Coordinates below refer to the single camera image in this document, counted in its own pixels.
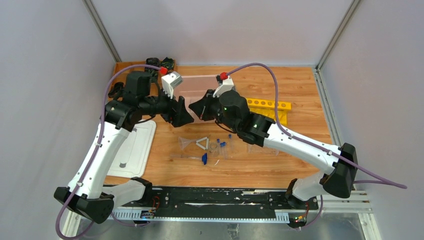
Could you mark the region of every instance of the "red connector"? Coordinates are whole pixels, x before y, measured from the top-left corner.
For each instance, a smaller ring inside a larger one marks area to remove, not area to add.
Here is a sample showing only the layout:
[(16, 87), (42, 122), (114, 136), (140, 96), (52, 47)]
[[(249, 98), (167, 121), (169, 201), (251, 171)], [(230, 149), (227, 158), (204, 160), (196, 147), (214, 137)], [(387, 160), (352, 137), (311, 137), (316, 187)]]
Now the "red connector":
[(162, 75), (166, 75), (168, 73), (168, 69), (166, 67), (161, 66), (159, 73)]
[(225, 79), (227, 79), (227, 78), (228, 78), (227, 73), (226, 73), (226, 72), (221, 73), (221, 74), (219, 75), (219, 78), (220, 78), (221, 80), (225, 80)]

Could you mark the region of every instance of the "wooden table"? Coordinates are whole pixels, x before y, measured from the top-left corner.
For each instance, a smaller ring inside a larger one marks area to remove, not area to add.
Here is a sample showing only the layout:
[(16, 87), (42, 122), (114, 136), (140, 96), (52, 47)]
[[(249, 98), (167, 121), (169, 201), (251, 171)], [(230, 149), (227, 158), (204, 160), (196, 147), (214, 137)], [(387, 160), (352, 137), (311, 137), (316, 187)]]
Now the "wooden table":
[[(143, 62), (119, 62), (115, 73), (133, 64)], [(176, 66), (182, 76), (217, 75), (229, 72), (233, 66)], [(288, 127), (298, 133), (324, 143), (331, 143), (330, 134), (321, 106), (311, 68), (272, 67), (278, 80), (279, 101), (290, 102)], [(125, 82), (121, 74), (116, 82)], [(245, 98), (273, 100), (274, 82), (262, 67), (249, 67), (231, 75), (237, 91)], [(156, 88), (151, 86), (151, 93)], [(154, 119), (156, 133), (152, 143), (143, 179), (156, 186), (196, 186), (196, 187), (234, 187), (234, 188), (287, 188), (294, 178), (304, 178), (318, 171), (317, 168), (284, 152), (272, 154), (248, 153), (247, 144), (233, 137), (234, 153), (229, 151), (228, 159), (209, 158), (208, 164), (200, 160), (172, 158), (171, 153), (201, 156), (204, 151), (191, 143), (184, 151), (180, 150), (178, 137), (195, 139), (209, 136), (228, 140), (228, 132), (214, 123), (188, 124), (174, 128), (159, 115)], [(107, 176), (106, 184), (122, 184), (127, 178)]]

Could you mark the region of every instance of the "gray wall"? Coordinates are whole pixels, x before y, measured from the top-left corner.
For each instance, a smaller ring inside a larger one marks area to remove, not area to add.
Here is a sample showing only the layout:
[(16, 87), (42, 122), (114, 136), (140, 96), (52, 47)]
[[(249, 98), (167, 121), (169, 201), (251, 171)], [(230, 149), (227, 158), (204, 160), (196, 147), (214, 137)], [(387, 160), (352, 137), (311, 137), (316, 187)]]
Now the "gray wall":
[(114, 62), (79, 0), (2, 1), (0, 39), (0, 239), (57, 239)]
[(352, 0), (94, 0), (123, 61), (317, 64)]
[(424, 239), (423, 9), (422, 0), (364, 0), (322, 70), (359, 164), (408, 186), (362, 186), (384, 240)]

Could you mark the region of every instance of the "blue stopper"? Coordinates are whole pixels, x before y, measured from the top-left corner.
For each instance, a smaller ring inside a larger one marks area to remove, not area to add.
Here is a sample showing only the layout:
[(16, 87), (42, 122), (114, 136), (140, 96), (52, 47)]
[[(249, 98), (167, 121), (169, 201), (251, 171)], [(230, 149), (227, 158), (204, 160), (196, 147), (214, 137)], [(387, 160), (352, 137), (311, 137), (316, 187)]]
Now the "blue stopper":
[(203, 156), (201, 156), (201, 161), (203, 162), (203, 165), (206, 165), (206, 163), (208, 163), (208, 153), (203, 154)]

